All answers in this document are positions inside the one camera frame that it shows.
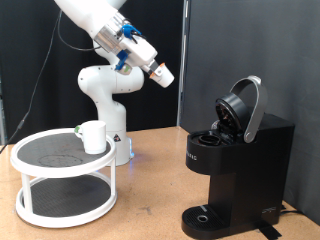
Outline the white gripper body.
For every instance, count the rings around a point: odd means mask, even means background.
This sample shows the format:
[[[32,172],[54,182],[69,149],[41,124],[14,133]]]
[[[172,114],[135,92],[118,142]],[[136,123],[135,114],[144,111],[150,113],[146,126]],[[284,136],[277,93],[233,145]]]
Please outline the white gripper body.
[[[119,58],[118,71],[122,71],[126,65],[130,68],[140,67],[144,71],[148,71],[148,65],[155,60],[157,55],[156,49],[137,32],[134,32],[130,38],[122,35],[118,46],[121,49],[117,54]]]

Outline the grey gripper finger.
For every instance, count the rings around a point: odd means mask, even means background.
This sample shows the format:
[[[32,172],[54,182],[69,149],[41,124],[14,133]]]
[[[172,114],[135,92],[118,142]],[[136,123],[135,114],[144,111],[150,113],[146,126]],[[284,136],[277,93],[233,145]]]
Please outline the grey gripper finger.
[[[147,73],[149,75],[157,75],[159,76],[161,73],[160,70],[160,66],[159,64],[156,62],[156,60],[153,60],[149,65],[148,65],[148,71]]]

